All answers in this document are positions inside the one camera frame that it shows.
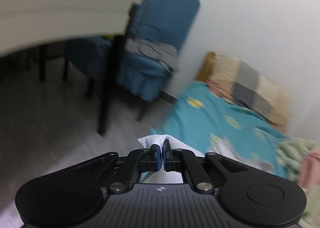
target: metal screw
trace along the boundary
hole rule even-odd
[[[120,191],[120,190],[123,190],[124,188],[125,188],[125,185],[119,182],[115,182],[110,185],[110,189],[113,191]]]
[[[212,189],[212,184],[207,183],[207,182],[201,182],[197,184],[197,188],[203,191],[208,191],[210,189]]]

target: chair backrest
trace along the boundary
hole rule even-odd
[[[179,51],[199,5],[199,0],[144,0],[133,25],[139,37],[171,44]]]

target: gray cloth on chair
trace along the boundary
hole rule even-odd
[[[177,49],[171,44],[153,42],[143,38],[127,39],[125,50],[157,60],[164,67],[168,66],[174,71],[178,69]]]

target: baseboard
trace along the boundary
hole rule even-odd
[[[171,94],[167,93],[167,92],[164,92],[164,91],[161,91],[160,93],[160,98],[162,98],[163,100],[171,103],[171,104],[174,104],[174,102],[176,101],[176,97],[175,96],[172,96]]]

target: ribbed gray panel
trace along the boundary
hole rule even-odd
[[[128,193],[111,195],[97,215],[74,227],[248,228],[250,226],[238,222],[225,213],[214,196],[198,194],[188,184],[135,184]]]

